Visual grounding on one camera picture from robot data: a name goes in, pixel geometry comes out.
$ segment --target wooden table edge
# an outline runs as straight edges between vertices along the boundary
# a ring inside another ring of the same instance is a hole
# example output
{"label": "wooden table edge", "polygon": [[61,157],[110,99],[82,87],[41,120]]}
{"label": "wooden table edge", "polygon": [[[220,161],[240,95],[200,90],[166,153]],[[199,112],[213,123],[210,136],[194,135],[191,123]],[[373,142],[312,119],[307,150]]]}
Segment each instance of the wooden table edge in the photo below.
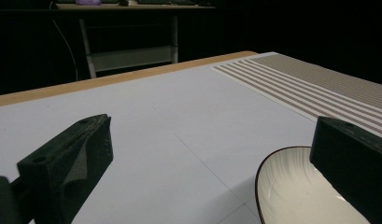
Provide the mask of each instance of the wooden table edge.
{"label": "wooden table edge", "polygon": [[160,74],[176,72],[183,69],[188,69],[196,66],[206,65],[210,63],[219,63],[236,58],[242,58],[257,54],[253,51],[240,51],[236,53],[224,54],[220,56],[204,58],[199,60],[188,61],[184,63],[173,63],[159,67],[152,67],[149,69],[137,70],[128,73],[122,73],[107,77],[99,77],[94,79],[81,80],[78,82],[71,82],[51,87],[45,87],[30,91],[19,91],[10,94],[0,95],[0,106],[12,105],[16,103],[32,101],[51,97],[55,95],[66,94],[74,91],[84,91],[91,88],[106,86],[123,81],[134,80],[143,77],[152,77]]}

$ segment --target striped cloth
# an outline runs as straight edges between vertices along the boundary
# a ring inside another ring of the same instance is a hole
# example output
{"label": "striped cloth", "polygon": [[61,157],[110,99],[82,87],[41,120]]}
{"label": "striped cloth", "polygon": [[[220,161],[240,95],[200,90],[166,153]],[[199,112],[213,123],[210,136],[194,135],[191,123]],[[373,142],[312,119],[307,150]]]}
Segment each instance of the striped cloth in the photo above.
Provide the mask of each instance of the striped cloth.
{"label": "striped cloth", "polygon": [[274,54],[211,67],[317,121],[341,119],[382,137],[382,85]]}

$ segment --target white table surface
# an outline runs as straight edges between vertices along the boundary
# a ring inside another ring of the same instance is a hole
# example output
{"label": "white table surface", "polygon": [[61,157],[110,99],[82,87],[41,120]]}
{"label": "white table surface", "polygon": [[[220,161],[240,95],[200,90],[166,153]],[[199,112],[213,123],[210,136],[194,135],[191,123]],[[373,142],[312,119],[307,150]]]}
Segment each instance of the white table surface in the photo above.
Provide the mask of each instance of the white table surface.
{"label": "white table surface", "polygon": [[22,158],[108,114],[114,161],[73,223],[261,223],[260,163],[311,146],[316,122],[211,66],[0,106],[0,175],[13,181]]}

